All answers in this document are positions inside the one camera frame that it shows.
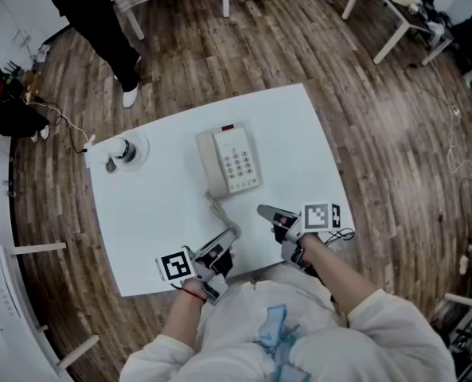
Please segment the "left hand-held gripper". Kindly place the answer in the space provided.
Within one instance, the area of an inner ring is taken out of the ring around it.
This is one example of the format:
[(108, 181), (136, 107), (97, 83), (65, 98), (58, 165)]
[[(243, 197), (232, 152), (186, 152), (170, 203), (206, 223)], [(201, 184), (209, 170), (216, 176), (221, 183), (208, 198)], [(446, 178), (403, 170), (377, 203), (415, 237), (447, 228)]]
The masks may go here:
[(228, 228), (196, 252), (184, 246), (180, 251), (155, 260), (163, 281), (178, 289), (188, 279), (203, 284), (207, 300), (216, 305), (228, 291), (226, 277), (233, 268), (229, 251), (236, 239), (236, 230)]

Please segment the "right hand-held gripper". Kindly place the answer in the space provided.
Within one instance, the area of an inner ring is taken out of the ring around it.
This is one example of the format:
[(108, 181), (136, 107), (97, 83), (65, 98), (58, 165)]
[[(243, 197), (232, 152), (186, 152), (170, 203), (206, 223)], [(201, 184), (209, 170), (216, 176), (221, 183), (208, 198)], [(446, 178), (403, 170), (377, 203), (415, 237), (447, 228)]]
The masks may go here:
[(304, 204), (299, 215), (270, 205), (258, 205), (257, 213), (274, 225), (275, 240), (282, 244), (282, 258), (299, 270), (309, 266), (301, 245), (305, 234), (341, 229), (340, 206), (333, 203)]

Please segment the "beige desk telephone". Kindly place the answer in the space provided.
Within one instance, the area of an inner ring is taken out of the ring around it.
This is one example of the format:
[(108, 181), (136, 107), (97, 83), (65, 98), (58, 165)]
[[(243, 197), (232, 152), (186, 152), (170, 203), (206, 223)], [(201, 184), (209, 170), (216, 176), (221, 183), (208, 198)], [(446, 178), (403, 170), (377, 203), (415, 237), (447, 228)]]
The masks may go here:
[(195, 136), (207, 181), (205, 198), (212, 214), (241, 235), (240, 226), (225, 212), (222, 201), (261, 184), (255, 146), (243, 123), (232, 123)]

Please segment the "person's right forearm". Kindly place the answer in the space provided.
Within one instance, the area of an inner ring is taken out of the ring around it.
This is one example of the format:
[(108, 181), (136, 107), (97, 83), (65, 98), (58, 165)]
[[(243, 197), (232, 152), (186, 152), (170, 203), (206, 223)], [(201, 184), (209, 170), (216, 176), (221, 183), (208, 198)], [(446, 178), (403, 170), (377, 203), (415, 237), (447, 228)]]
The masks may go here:
[(300, 239), (303, 258), (310, 263), (344, 314), (349, 314), (378, 287), (355, 271), (316, 235)]

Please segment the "person's left forearm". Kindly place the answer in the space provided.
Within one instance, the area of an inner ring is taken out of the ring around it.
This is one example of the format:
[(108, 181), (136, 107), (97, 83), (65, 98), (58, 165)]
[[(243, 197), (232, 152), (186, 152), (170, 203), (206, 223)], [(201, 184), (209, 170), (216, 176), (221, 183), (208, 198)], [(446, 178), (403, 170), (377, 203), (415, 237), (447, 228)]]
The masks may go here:
[(182, 287), (174, 299), (161, 335), (193, 348), (205, 300), (206, 294), (202, 289)]

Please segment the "white work table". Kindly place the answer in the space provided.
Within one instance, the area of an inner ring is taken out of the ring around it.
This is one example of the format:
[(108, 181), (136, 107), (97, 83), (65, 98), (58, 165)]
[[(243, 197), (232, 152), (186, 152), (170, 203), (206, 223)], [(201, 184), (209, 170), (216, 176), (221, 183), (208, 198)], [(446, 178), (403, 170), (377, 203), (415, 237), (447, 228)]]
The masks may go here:
[(187, 245), (198, 249), (224, 230), (205, 198), (207, 181), (195, 136), (243, 123), (256, 148), (262, 183), (223, 202), (241, 229), (234, 243), (237, 276), (281, 260), (258, 205), (300, 212), (308, 202), (334, 203), (341, 226), (354, 226), (334, 156), (301, 84), (221, 100), (153, 121), (117, 137), (145, 135), (150, 152), (133, 172), (105, 170), (107, 142), (88, 151), (103, 244), (122, 296), (169, 290), (155, 260)]

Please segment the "person's white smock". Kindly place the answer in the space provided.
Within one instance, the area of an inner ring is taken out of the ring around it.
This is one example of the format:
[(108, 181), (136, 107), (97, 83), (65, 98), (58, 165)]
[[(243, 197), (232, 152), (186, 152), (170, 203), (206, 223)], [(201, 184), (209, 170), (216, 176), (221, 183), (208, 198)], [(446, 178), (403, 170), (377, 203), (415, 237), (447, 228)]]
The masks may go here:
[(423, 315), (377, 290), (347, 325), (318, 292), (263, 281), (232, 288), (201, 315), (194, 347), (160, 335), (131, 354), (120, 382), (271, 382), (274, 361), (258, 345), (270, 306), (287, 307), (298, 325), (291, 364), (310, 382), (457, 382), (454, 362)]

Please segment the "light blue ribbon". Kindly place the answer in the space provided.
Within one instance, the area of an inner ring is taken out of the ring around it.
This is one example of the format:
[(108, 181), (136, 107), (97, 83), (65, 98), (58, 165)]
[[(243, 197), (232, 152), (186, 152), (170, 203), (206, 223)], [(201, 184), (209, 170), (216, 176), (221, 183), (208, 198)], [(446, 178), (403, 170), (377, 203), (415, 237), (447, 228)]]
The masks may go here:
[(310, 374), (291, 364), (290, 356), (296, 341), (298, 325), (287, 326), (285, 305), (267, 308), (267, 317), (258, 330), (258, 345), (274, 361), (271, 382), (310, 382)]

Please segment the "white lamp on clear base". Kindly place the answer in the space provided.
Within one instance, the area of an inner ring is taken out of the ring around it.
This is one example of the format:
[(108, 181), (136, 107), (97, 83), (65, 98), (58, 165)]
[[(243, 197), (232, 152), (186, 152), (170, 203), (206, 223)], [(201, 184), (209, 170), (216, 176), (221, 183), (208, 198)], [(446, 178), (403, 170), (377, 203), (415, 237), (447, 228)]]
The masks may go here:
[(143, 166), (149, 152), (150, 143), (145, 135), (111, 138), (107, 142), (107, 158), (103, 164), (108, 173), (133, 172)]

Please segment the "white side table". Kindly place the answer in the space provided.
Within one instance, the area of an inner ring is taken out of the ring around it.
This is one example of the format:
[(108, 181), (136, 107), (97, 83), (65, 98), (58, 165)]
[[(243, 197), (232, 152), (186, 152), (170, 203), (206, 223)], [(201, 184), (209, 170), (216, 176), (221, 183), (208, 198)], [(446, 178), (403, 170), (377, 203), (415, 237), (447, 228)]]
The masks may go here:
[(49, 343), (45, 332), (46, 324), (41, 324), (33, 310), (23, 282), (18, 257), (47, 251), (60, 251), (67, 247), (65, 243), (40, 244), (23, 247), (6, 247), (0, 244), (0, 257), (7, 285), (13, 296), (20, 318), (0, 329), (2, 340), (23, 360), (53, 380), (69, 380), (67, 368), (81, 358), (89, 349), (96, 346), (99, 336), (91, 335), (82, 341), (68, 355), (59, 358)]

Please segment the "dark-top table with white legs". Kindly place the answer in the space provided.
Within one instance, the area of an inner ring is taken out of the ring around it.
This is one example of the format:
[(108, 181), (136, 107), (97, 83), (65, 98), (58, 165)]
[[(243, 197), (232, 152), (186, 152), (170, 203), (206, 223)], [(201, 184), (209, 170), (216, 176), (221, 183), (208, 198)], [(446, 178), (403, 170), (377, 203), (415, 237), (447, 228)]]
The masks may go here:
[[(384, 47), (373, 58), (374, 64), (379, 64), (398, 44), (400, 39), (406, 35), (410, 30), (415, 30), (420, 33), (426, 33), (433, 37), (431, 43), (431, 50), (428, 55), (421, 61), (422, 66), (426, 66), (430, 61), (434, 60), (444, 49), (446, 49), (454, 40), (451, 32), (444, 28), (441, 33), (436, 33), (428, 24), (428, 21), (423, 21), (418, 17), (419, 12), (423, 8), (423, 3), (419, 6), (405, 7), (394, 3), (392, 0), (382, 0), (386, 6), (398, 18), (398, 26), (394, 34), (388, 39)], [(349, 18), (356, 5), (357, 0), (349, 0), (341, 15), (345, 21)]]

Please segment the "black router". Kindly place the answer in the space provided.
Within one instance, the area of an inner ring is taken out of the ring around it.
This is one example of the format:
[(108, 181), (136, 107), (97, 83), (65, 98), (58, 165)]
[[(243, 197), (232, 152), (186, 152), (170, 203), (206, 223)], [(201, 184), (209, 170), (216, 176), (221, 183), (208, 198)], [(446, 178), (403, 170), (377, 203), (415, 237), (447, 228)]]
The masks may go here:
[(4, 66), (4, 70), (7, 75), (11, 76), (14, 79), (20, 80), (24, 75), (25, 71), (18, 64), (9, 60), (8, 63)]

